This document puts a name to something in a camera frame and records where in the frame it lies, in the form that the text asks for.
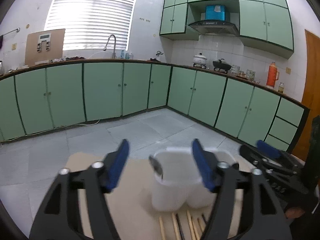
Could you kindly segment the person's right hand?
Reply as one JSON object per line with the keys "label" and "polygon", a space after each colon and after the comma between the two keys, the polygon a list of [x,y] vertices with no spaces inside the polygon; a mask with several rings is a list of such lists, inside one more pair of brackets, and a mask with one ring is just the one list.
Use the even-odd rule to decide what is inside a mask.
{"label": "person's right hand", "polygon": [[296,219],[304,215],[305,211],[301,207],[291,207],[286,210],[285,216],[287,219]]}

